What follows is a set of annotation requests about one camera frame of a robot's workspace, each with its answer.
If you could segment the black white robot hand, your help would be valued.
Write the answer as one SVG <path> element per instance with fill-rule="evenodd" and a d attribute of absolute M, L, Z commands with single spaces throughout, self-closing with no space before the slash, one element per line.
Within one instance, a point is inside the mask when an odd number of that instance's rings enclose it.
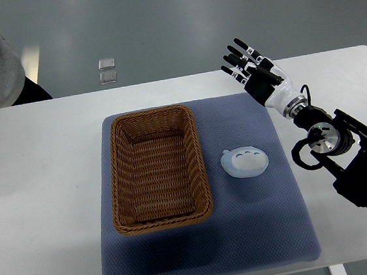
<path fill-rule="evenodd" d="M 309 105 L 309 99 L 294 89 L 291 79 L 271 59 L 239 38 L 228 45 L 229 55 L 223 59 L 231 65 L 221 70 L 243 85 L 245 91 L 267 108 L 276 109 L 284 118 L 293 119 Z"/>

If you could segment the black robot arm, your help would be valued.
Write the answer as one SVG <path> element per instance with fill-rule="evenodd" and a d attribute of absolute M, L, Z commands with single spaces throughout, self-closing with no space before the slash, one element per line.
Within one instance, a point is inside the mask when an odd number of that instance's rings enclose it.
<path fill-rule="evenodd" d="M 313 106 L 307 85 L 301 92 L 292 117 L 307 137 L 293 147 L 292 160 L 306 170 L 328 170 L 339 195 L 367 208 L 367 126 L 341 110 L 330 116 Z"/>

